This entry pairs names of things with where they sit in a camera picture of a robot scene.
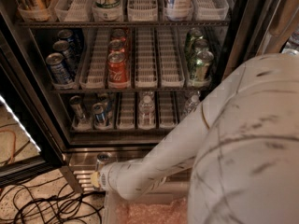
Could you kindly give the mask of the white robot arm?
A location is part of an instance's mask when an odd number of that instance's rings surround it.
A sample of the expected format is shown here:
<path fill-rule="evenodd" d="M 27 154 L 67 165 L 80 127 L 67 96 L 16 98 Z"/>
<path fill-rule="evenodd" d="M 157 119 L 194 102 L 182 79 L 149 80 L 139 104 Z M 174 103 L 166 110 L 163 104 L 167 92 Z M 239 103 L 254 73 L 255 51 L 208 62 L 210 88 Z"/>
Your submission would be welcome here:
<path fill-rule="evenodd" d="M 93 182 L 134 200 L 186 169 L 188 224 L 299 224 L 299 57 L 242 63 L 144 158 Z"/>

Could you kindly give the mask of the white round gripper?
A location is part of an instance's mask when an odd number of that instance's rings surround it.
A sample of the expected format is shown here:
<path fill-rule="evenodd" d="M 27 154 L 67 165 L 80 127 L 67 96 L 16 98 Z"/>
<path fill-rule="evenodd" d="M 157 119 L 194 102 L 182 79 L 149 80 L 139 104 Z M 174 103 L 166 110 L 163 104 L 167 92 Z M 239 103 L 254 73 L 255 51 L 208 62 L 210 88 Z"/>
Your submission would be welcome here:
<path fill-rule="evenodd" d="M 105 191 L 120 192 L 124 184 L 123 178 L 123 162 L 113 162 L 105 165 L 100 172 L 93 172 L 91 174 L 91 183 L 99 188 L 100 186 Z"/>

